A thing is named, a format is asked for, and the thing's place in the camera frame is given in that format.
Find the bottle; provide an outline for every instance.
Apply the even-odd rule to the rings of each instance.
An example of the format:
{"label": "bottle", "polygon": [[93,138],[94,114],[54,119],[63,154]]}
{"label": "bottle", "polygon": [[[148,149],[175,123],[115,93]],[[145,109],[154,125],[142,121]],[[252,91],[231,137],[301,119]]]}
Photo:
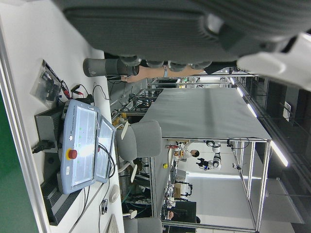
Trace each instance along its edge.
{"label": "bottle", "polygon": [[178,146],[176,145],[166,145],[166,148],[176,149]]}

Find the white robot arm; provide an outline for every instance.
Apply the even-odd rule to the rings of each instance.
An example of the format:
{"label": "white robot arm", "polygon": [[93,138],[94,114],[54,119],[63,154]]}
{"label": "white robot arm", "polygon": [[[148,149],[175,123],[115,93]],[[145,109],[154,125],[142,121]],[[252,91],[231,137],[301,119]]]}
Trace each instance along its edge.
{"label": "white robot arm", "polygon": [[199,167],[203,167],[203,170],[220,170],[222,167],[221,164],[221,157],[220,157],[220,149],[221,149],[221,144],[220,141],[206,141],[206,145],[208,147],[212,147],[213,152],[215,153],[214,155],[214,159],[210,160],[210,161],[205,161],[205,159],[200,158],[198,160],[200,160],[199,163],[196,163],[197,165],[199,165]]}

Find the ceiling light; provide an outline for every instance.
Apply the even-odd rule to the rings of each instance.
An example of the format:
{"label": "ceiling light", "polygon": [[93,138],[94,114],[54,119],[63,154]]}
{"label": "ceiling light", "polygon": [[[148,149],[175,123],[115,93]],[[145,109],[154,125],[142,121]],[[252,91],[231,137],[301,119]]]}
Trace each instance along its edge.
{"label": "ceiling light", "polygon": [[[201,172],[187,172],[187,176],[190,177],[202,177],[202,178],[214,178],[214,179],[240,179],[239,175],[224,175],[219,173],[201,173]],[[252,179],[261,180],[261,177],[252,176]]]}
{"label": "ceiling light", "polygon": [[273,148],[273,150],[275,151],[275,153],[277,154],[277,156],[280,158],[280,160],[282,161],[282,163],[284,164],[284,166],[288,166],[288,161],[285,158],[284,154],[281,152],[281,150],[277,147],[277,145],[274,143],[274,141],[271,141],[271,147]]}
{"label": "ceiling light", "polygon": [[254,109],[252,108],[252,106],[248,103],[247,104],[247,107],[248,107],[248,109],[251,111],[251,113],[254,115],[254,117],[257,117],[257,115],[256,115],[256,113],[255,113],[255,111],[254,111]]}
{"label": "ceiling light", "polygon": [[238,93],[240,94],[240,96],[243,97],[244,93],[242,92],[242,90],[239,87],[237,87],[237,90],[238,90]]}
{"label": "ceiling light", "polygon": [[232,85],[234,85],[234,79],[232,78],[232,77],[230,77],[230,81],[231,81],[231,83],[232,83]]}

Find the white tabletop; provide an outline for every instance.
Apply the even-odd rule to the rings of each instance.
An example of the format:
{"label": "white tabletop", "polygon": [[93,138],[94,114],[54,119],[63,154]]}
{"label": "white tabletop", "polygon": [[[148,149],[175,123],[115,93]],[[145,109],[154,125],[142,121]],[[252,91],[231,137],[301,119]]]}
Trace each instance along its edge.
{"label": "white tabletop", "polygon": [[[88,78],[82,69],[85,58],[103,58],[104,53],[93,49],[50,1],[0,0],[0,23],[29,147],[38,142],[34,115],[47,110],[44,104],[30,95],[42,59],[47,61],[60,79],[65,80],[69,89],[81,83],[88,92],[92,92],[93,86],[100,84],[108,96],[106,78]],[[94,94],[96,105],[102,115],[111,120],[109,101],[103,99],[99,90]],[[33,161],[37,172],[37,188],[40,188],[39,184],[43,182],[44,153],[34,154]],[[117,172],[110,179],[110,188],[115,183],[119,184]],[[98,208],[107,188],[108,184],[102,187],[101,183],[91,185],[86,211],[75,227],[73,225],[83,208],[83,192],[60,224],[47,227],[47,231],[97,233]],[[109,203],[108,212],[101,216],[101,231],[105,229],[112,213],[116,215],[119,232],[124,232],[120,197],[115,203]]]}

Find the box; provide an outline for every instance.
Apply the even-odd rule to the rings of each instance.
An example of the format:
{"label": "box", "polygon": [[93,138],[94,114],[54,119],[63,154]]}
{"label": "box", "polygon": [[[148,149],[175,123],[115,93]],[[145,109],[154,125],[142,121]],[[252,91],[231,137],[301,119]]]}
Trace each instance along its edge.
{"label": "box", "polygon": [[174,184],[174,198],[181,197],[181,183]]}

